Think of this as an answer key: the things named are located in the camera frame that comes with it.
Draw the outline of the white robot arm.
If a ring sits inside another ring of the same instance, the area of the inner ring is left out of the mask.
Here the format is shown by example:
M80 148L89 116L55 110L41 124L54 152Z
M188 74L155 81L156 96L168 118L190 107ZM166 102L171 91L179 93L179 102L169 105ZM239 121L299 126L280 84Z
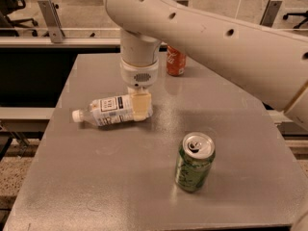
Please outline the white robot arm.
M308 38L176 0L104 0L104 8L121 29L121 74L130 89L154 83L165 42L308 129Z

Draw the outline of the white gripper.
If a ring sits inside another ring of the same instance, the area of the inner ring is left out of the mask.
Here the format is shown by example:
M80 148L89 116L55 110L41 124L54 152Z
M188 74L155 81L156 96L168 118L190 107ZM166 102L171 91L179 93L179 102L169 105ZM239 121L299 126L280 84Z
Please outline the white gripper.
M158 69L158 61L149 66L134 66L124 60L120 62L120 73L129 87L128 94L131 98L135 121L143 121L152 116L152 96L147 88L156 82Z

